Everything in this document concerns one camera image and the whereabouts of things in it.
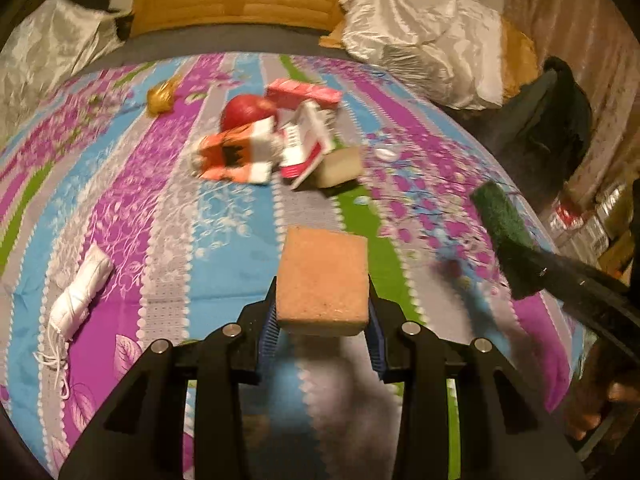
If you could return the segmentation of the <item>person's right hand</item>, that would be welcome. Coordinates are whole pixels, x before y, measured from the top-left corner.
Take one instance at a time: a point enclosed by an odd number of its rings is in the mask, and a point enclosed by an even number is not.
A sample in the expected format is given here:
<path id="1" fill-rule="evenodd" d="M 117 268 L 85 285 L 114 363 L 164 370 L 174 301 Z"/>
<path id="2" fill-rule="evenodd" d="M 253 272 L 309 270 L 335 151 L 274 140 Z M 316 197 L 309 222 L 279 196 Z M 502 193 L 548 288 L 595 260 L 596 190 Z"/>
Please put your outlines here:
<path id="1" fill-rule="evenodd" d="M 598 339 L 564 408 L 565 434 L 581 441 L 600 425 L 604 407 L 610 404 L 639 411 L 639 365 L 608 341 Z"/>

